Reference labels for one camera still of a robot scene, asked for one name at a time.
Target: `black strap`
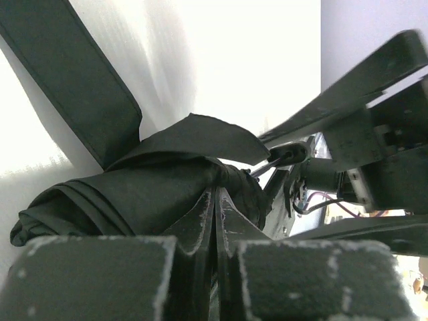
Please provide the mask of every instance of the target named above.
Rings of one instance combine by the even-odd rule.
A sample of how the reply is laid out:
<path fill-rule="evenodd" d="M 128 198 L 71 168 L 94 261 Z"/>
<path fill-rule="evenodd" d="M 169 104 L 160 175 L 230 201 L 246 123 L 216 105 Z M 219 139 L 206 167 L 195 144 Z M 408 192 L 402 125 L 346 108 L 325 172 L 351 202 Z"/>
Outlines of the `black strap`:
<path fill-rule="evenodd" d="M 104 169 L 139 144 L 142 119 L 67 0 L 0 0 L 0 34 Z"/>

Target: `shiny white surface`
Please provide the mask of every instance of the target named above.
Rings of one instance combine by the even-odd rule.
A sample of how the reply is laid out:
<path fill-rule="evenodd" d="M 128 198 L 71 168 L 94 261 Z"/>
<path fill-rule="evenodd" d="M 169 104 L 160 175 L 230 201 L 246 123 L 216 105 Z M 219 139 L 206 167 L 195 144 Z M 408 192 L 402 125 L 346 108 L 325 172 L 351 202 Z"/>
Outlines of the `shiny white surface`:
<path fill-rule="evenodd" d="M 189 112 L 259 134 L 320 91 L 320 0 L 71 2 L 140 104 L 142 138 Z M 101 169 L 1 38 L 0 85 L 3 279 L 19 253 L 9 244 L 19 210 Z"/>

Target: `folded black fabric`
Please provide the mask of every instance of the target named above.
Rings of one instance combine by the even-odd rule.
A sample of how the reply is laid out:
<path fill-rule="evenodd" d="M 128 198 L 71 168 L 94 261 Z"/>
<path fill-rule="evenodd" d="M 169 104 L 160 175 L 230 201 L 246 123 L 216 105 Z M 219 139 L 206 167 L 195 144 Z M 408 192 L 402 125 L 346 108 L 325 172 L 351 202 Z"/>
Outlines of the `folded black fabric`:
<path fill-rule="evenodd" d="M 209 128 L 195 134 L 195 126 L 203 132 L 207 120 L 222 139 L 210 139 L 207 133 L 214 132 Z M 212 157 L 247 163 L 263 159 L 268 153 L 254 135 L 215 118 L 191 115 L 148 139 L 109 171 L 42 192 L 19 213 L 11 243 L 22 246 L 42 235 L 158 235 L 190 211 L 210 186 L 225 187 L 237 209 L 263 226 L 270 204 L 257 181 Z M 233 149 L 233 139 L 246 149 Z"/>

